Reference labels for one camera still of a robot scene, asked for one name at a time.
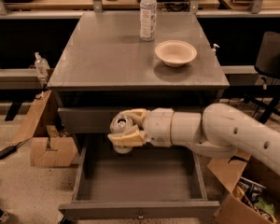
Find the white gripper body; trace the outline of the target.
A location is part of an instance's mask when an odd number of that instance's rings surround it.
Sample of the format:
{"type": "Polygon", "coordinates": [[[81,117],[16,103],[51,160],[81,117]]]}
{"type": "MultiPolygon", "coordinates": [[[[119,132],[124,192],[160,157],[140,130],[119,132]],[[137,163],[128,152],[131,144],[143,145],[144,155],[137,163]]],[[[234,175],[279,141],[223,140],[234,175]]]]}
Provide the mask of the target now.
{"type": "Polygon", "coordinates": [[[147,134],[147,142],[154,147],[170,147],[171,123],[174,110],[171,108],[156,108],[145,117],[143,129],[147,134]]]}

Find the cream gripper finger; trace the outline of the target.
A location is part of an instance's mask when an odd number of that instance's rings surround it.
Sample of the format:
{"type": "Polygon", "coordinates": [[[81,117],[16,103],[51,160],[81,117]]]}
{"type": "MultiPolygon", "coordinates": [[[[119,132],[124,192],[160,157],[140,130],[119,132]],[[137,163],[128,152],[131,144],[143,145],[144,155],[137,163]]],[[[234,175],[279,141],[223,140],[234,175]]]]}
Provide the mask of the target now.
{"type": "Polygon", "coordinates": [[[141,147],[147,142],[147,134],[137,125],[128,128],[122,133],[110,133],[108,139],[116,147],[141,147]]]}
{"type": "Polygon", "coordinates": [[[130,118],[133,121],[133,124],[137,125],[139,128],[143,127],[144,120],[146,116],[150,113],[149,110],[144,108],[136,108],[123,110],[119,112],[121,115],[130,118]]]}

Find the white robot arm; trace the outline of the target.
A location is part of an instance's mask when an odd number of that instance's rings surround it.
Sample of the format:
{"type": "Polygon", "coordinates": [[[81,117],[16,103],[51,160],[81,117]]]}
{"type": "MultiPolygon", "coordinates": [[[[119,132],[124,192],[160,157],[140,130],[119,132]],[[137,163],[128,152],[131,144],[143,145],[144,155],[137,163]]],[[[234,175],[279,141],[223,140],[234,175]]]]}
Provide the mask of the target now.
{"type": "Polygon", "coordinates": [[[211,104],[202,113],[124,110],[112,119],[108,139],[121,154],[147,143],[182,146],[211,158],[230,158],[242,150],[280,175],[280,132],[222,103],[211,104]]]}

